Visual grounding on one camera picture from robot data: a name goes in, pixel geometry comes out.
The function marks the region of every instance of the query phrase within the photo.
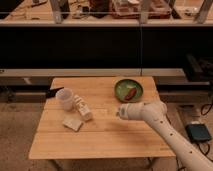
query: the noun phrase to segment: red pepper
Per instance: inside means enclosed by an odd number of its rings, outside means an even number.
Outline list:
[[[136,88],[132,88],[129,90],[128,94],[125,96],[124,100],[131,100],[137,93]]]

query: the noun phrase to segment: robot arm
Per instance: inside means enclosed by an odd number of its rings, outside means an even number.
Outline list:
[[[169,124],[166,113],[166,105],[156,101],[122,104],[118,116],[125,120],[144,120],[167,142],[187,169],[213,171],[213,163]]]

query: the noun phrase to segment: green bowl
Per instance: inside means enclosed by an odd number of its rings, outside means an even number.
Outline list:
[[[130,100],[126,100],[125,97],[128,95],[129,91],[133,88],[136,88],[137,90],[136,94]],[[131,79],[123,79],[118,81],[115,85],[114,91],[117,99],[125,103],[138,102],[140,101],[140,98],[143,94],[143,88],[140,85],[140,83]]]

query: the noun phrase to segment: paper cup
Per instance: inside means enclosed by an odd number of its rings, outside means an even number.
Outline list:
[[[69,88],[63,88],[56,93],[56,99],[63,110],[71,110],[74,104],[74,93]]]

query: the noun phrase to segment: tabletop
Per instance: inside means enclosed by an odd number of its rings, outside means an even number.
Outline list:
[[[174,156],[164,140],[144,121],[124,121],[116,117],[121,105],[114,95],[115,84],[124,78],[138,81],[144,89],[141,101],[159,100],[152,77],[55,78],[52,88],[67,87],[81,96],[93,119],[79,132],[62,125],[73,110],[61,109],[55,98],[48,99],[30,150],[30,159],[94,159]]]

